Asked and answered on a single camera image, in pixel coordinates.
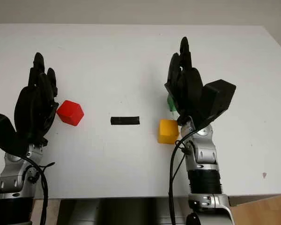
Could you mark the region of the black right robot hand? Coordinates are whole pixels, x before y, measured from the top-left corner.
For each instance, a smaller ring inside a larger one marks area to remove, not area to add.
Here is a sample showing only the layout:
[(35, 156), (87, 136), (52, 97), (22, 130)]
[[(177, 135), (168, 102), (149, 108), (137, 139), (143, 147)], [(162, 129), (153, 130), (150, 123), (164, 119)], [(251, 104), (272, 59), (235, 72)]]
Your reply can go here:
[(200, 97), (203, 83), (197, 68), (192, 66), (192, 57), (187, 37), (180, 43), (180, 53), (171, 57), (165, 88), (179, 114), (178, 125), (200, 117)]

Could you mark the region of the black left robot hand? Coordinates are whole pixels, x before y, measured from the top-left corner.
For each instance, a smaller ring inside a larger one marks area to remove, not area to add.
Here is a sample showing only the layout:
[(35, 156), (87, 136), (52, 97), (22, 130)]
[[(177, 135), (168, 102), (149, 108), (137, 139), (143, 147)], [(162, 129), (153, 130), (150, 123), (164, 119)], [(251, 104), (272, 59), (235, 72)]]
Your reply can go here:
[(30, 68), (28, 85), (18, 97), (14, 120), (17, 135), (29, 144), (46, 146), (45, 134), (51, 128), (59, 104), (56, 75), (50, 67), (45, 72), (44, 58), (37, 52)]

